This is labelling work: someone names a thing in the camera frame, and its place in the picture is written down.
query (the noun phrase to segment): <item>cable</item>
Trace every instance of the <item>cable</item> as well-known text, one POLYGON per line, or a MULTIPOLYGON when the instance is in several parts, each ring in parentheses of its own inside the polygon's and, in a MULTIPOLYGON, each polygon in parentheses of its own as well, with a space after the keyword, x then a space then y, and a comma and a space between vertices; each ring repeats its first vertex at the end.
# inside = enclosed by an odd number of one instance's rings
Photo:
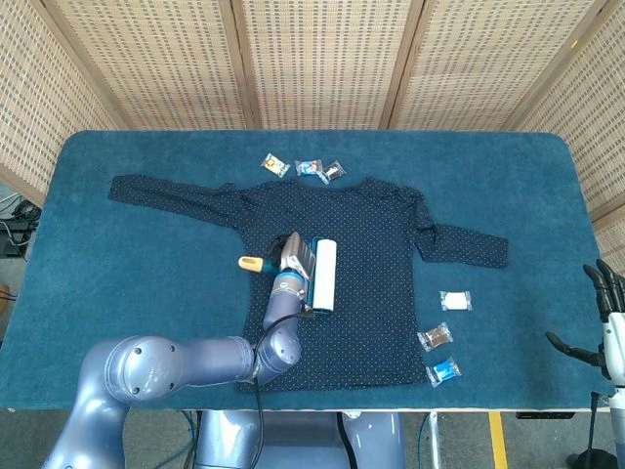
POLYGON ((21 201, 13 211, 13 219, 36 222, 41 217, 41 209, 30 200, 21 201))
POLYGON ((30 243, 30 237, 26 241, 22 241, 22 242, 16 243, 13 240, 13 234, 11 233, 11 230, 9 229, 9 225, 7 225, 3 220, 0 220, 0 224, 4 225, 4 229, 9 234, 9 242, 11 244, 13 244, 15 247, 26 246, 27 244, 30 243))
POLYGON ((161 467, 165 467, 170 462, 178 459, 180 456, 185 454, 185 451, 188 450, 188 448, 193 444, 193 441, 195 440, 195 426, 193 425, 193 420, 191 419, 189 415, 187 415, 187 413, 184 410, 181 411, 181 414, 185 417, 185 419, 188 422, 188 431, 190 432, 190 439, 188 440, 188 443, 182 449, 180 449, 176 454, 172 454, 164 461, 159 462, 158 465, 154 467, 154 469, 160 469, 161 467))
POLYGON ((358 469, 358 462, 355 460, 354 448, 352 442, 348 437, 348 433, 345 431, 345 423, 343 422, 343 412, 336 412, 336 423, 339 427, 339 435, 341 435, 341 441, 345 447, 345 451, 348 454, 350 460, 350 469, 358 469))
POLYGON ((425 433, 423 430, 426 427, 426 423, 428 423, 428 420, 430 420, 430 415, 427 414, 425 417, 423 417, 423 422, 421 422, 421 428, 419 429, 419 440, 418 440, 418 444, 417 444, 417 462, 418 462, 418 467, 419 469, 421 469, 423 467, 422 465, 422 461, 421 461, 421 440, 423 438, 423 434, 425 433))
POLYGON ((258 446, 256 447, 256 453, 254 454, 254 459, 252 459, 252 464, 250 464, 250 469, 254 469, 258 464, 258 461, 261 458, 261 453, 263 452, 263 445, 265 444, 265 417, 263 416, 261 385, 258 382, 258 378, 254 378, 254 394, 256 394, 256 408, 258 409, 259 435, 258 446))
POLYGON ((20 201, 21 197, 16 197, 14 198, 11 203, 8 203, 7 205, 5 205, 4 207, 0 208, 0 212, 5 212, 7 210, 9 210, 13 205, 15 205, 16 202, 20 201))
MULTIPOLYGON (((279 320, 275 320, 274 322, 272 322, 270 326, 263 331, 263 333, 261 334, 261 338, 258 339, 258 342, 256 343, 256 348, 254 349, 254 363, 256 363, 256 360, 258 358, 258 351, 260 350, 261 346, 263 345, 263 342, 265 342, 265 339, 270 334, 270 332, 272 332, 281 322, 284 322, 286 320, 292 320, 293 318, 310 320, 310 319, 314 319, 314 315, 296 313, 293 315, 286 315, 280 318, 279 320)), ((259 421, 260 433, 259 433, 259 439, 258 439, 259 442, 258 442, 258 445, 256 446, 256 453, 254 454, 254 458, 252 459, 252 463, 250 464, 250 469, 254 469, 256 465, 258 464, 258 461, 261 458, 261 453, 263 452, 263 445, 265 444, 265 419, 263 417, 263 403, 261 402, 261 385, 258 382, 258 377, 254 378, 254 392, 256 394, 256 407, 258 409, 258 421, 259 421)))
POLYGON ((2 200, 0 200, 0 203, 9 200, 10 198, 15 197, 16 195, 19 195, 17 192, 13 192, 11 195, 7 195, 6 197, 4 197, 2 200))
POLYGON ((10 291, 0 290, 0 300, 16 301, 17 299, 18 295, 14 295, 10 291))
POLYGON ((590 393, 590 430, 588 431, 588 449, 586 451, 586 460, 584 461, 584 467, 590 469, 590 463, 593 453, 593 437, 595 435, 595 416, 597 415, 597 405, 599 404, 599 397, 601 395, 593 391, 590 393))
POLYGON ((195 455, 197 453, 197 442, 199 441, 199 427, 202 423, 202 412, 199 410, 195 411, 196 420, 197 420, 197 432, 195 433, 193 438, 193 444, 188 449, 187 458, 185 459, 184 469, 190 469, 191 464, 195 465, 195 455))

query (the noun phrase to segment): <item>blue table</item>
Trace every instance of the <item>blue table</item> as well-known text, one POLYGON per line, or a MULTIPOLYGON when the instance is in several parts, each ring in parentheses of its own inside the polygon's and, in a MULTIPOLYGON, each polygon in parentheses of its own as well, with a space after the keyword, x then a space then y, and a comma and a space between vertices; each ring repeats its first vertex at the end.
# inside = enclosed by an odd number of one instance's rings
MULTIPOLYGON (((350 186, 365 176, 418 188, 435 221, 510 241, 504 270, 427 264, 415 253, 420 326, 446 320, 463 376, 430 385, 266 394, 267 408, 586 407, 606 385, 597 369, 551 348, 546 330, 593 349, 601 340, 594 291, 582 272, 598 249, 573 163, 550 134, 386 131, 81 132, 65 143, 0 353, 0 405, 69 407, 82 358, 129 335, 175 340, 236 335, 249 277, 235 231, 107 198, 115 175, 140 173, 217 187, 252 187, 260 167, 339 159, 350 186), (442 312, 439 290, 470 290, 471 312, 442 312)), ((294 177, 291 170, 286 176, 294 177)), ((308 184, 321 187, 317 178, 308 184)), ((384 327, 381 317, 380 327, 384 327)), ((154 407, 249 408, 233 385, 184 389, 154 407)))

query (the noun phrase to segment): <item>lint roller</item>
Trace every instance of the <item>lint roller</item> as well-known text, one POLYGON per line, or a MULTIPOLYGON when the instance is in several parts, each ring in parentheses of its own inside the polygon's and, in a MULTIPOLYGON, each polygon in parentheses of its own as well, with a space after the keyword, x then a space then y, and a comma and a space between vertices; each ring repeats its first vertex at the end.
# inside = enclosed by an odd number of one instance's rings
POLYGON ((336 276, 336 241, 320 239, 316 243, 316 264, 312 281, 312 309, 321 313, 334 311, 336 276))

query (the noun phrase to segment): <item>navy polka dot shirt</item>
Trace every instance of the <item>navy polka dot shirt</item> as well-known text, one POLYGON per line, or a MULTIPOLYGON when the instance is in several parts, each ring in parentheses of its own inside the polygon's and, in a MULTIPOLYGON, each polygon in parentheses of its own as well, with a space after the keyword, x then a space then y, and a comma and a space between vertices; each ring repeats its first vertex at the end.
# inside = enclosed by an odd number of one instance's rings
MULTIPOLYGON (((302 358, 266 388, 338 389, 427 381, 416 338, 413 249, 428 262, 502 268, 508 241, 437 225, 423 195, 373 178, 345 189, 297 180, 238 191, 141 175, 113 179, 109 198, 236 229, 246 254, 262 257, 277 235, 298 231, 337 241, 334 312, 300 320, 302 358)), ((243 335, 255 343, 273 278, 251 274, 251 306, 243 335)))

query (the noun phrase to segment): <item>candy wrapper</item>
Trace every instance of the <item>candy wrapper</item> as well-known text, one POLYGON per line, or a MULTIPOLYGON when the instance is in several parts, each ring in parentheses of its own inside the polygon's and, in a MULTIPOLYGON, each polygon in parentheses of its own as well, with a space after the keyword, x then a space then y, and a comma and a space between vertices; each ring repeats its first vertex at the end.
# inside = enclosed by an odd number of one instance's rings
POLYGON ((446 322, 442 322, 438 327, 430 329, 428 332, 418 332, 417 337, 419 337, 419 342, 421 342, 426 352, 430 352, 447 342, 453 342, 453 337, 451 337, 451 332, 446 322))
POLYGON ((343 169, 341 163, 338 161, 334 161, 331 164, 328 164, 323 170, 317 173, 323 184, 330 184, 330 181, 334 179, 338 179, 344 174, 347 174, 347 171, 343 169))
POLYGON ((430 383, 432 383, 432 387, 434 388, 440 383, 462 374, 460 372, 460 368, 458 367, 458 363, 456 363, 456 361, 451 357, 436 366, 428 366, 426 371, 428 372, 430 383))
POLYGON ((295 160, 295 170, 298 176, 308 176, 310 174, 318 174, 321 171, 320 159, 314 159, 312 161, 298 161, 295 160))
POLYGON ((272 173, 277 175, 278 178, 281 178, 282 176, 284 176, 286 172, 289 170, 289 168, 291 167, 290 164, 286 164, 283 161, 280 161, 271 153, 269 153, 265 157, 265 159, 261 163, 261 166, 264 166, 266 169, 269 169, 270 171, 272 171, 272 173))
POLYGON ((440 308, 447 310, 471 311, 471 292, 469 291, 442 291, 440 293, 440 308))

